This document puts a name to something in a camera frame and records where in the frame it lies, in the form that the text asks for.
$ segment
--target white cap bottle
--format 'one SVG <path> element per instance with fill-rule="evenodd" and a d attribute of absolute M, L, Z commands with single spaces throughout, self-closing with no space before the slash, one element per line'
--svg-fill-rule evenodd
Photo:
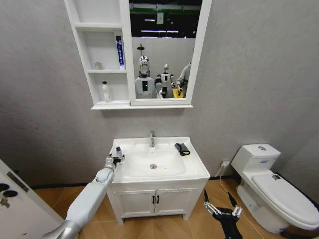
<path fill-rule="evenodd" d="M 106 85 L 106 81 L 102 81 L 102 84 L 105 101 L 109 103 L 111 102 L 110 88 Z"/>

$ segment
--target toilet lid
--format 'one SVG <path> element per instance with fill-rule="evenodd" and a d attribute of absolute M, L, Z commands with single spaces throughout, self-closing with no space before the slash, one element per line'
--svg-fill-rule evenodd
<path fill-rule="evenodd" d="M 278 208 L 295 220 L 311 225 L 319 223 L 319 212 L 312 202 L 278 174 L 256 175 L 252 180 Z"/>

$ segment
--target white cable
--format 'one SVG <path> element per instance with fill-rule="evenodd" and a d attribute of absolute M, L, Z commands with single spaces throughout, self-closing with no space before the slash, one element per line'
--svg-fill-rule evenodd
<path fill-rule="evenodd" d="M 260 234 L 260 232 L 257 230 L 257 228 L 255 228 L 255 226 L 248 220 L 248 218 L 245 216 L 245 214 L 243 213 L 243 216 L 244 218 L 250 223 L 250 225 L 253 227 L 253 229 L 255 229 L 255 231 L 259 234 L 259 236 L 262 238 L 262 239 L 265 239 L 263 237 L 263 235 Z"/>
<path fill-rule="evenodd" d="M 219 168 L 219 170 L 217 171 L 215 177 L 217 177 L 217 176 L 219 175 L 220 171 L 221 171 L 223 168 L 224 168 L 224 167 L 220 167 L 220 168 Z"/>
<path fill-rule="evenodd" d="M 221 174 L 220 174 L 220 177 L 219 177 L 219 183 L 220 183 L 221 187 L 224 189 L 224 191 L 226 192 L 226 194 L 228 194 L 228 192 L 227 192 L 226 189 L 224 188 L 223 184 L 221 183 L 221 177 L 222 177 L 223 174 L 224 174 L 224 169 L 225 169 L 225 168 L 226 168 L 226 167 L 223 166 L 223 169 L 222 169 Z M 249 222 L 249 224 L 253 227 L 253 229 L 255 229 L 255 231 L 260 235 L 260 237 L 261 237 L 262 239 L 265 239 L 265 238 L 263 237 L 263 235 L 261 235 L 260 232 L 255 228 L 255 226 L 248 220 L 248 218 L 244 215 L 244 213 L 242 213 L 242 214 L 243 214 L 244 218 Z"/>
<path fill-rule="evenodd" d="M 220 177 L 219 177 L 219 183 L 220 183 L 221 187 L 224 189 L 225 193 L 228 194 L 227 191 L 226 191 L 226 189 L 224 188 L 223 184 L 221 183 L 221 176 L 223 176 L 224 170 L 225 170 L 226 167 L 223 166 L 222 168 L 223 168 L 223 169 L 221 170 L 221 174 L 220 174 Z"/>

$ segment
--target mirror cabinet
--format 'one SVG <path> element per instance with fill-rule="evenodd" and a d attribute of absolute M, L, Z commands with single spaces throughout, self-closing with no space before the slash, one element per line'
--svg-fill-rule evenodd
<path fill-rule="evenodd" d="M 212 0 L 65 0 L 94 110 L 191 108 Z"/>

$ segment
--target gray wall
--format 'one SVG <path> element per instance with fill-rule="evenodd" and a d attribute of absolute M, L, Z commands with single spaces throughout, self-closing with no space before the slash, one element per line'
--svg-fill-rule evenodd
<path fill-rule="evenodd" d="M 211 175 L 250 143 L 279 171 L 319 132 L 318 0 L 215 0 L 194 108 L 128 111 L 90 110 L 62 0 L 0 3 L 0 158 L 30 185 L 88 182 L 113 138 L 150 129 L 189 135 Z"/>
<path fill-rule="evenodd" d="M 280 170 L 296 187 L 319 203 L 319 133 Z"/>

